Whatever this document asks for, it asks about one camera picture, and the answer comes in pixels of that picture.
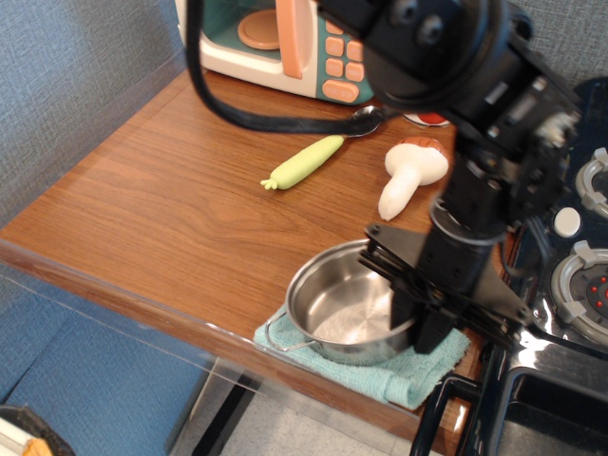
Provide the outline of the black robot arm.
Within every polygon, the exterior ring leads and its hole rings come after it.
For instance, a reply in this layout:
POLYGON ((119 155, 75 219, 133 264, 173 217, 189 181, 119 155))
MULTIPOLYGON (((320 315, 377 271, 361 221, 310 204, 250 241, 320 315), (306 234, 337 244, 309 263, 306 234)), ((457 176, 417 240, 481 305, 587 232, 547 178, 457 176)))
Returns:
POLYGON ((390 323, 415 323, 412 346, 432 352, 467 326, 508 347, 531 321, 489 259, 511 227, 548 212, 564 190, 580 119, 569 86, 531 50, 526 15, 506 1, 322 1, 320 14, 359 40, 371 90, 402 113, 455 126, 455 160, 432 203, 414 265, 403 234, 369 231, 363 258, 392 278, 390 323))

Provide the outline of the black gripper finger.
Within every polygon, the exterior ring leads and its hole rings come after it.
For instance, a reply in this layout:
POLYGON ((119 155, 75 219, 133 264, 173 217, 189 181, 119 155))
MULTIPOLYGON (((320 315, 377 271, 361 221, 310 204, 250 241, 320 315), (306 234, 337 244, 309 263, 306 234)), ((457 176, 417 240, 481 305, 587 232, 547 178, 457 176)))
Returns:
POLYGON ((426 306, 418 324, 414 349, 417 353, 430 354, 450 334, 457 314, 448 307, 426 306))
POLYGON ((395 279, 391 283, 391 289, 389 325, 393 330, 410 321, 418 314, 418 310, 416 293, 404 279, 395 279))

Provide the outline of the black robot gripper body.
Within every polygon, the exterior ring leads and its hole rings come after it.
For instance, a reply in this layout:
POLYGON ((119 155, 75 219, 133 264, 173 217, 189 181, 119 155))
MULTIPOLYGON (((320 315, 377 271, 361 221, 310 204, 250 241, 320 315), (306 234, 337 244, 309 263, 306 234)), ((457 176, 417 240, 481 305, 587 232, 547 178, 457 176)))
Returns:
POLYGON ((412 347, 426 306, 457 314, 454 329, 469 328, 494 345, 510 349, 533 317, 490 264, 493 243, 457 238, 434 225, 427 234, 373 223, 359 261, 391 283, 404 279, 417 296, 412 347))

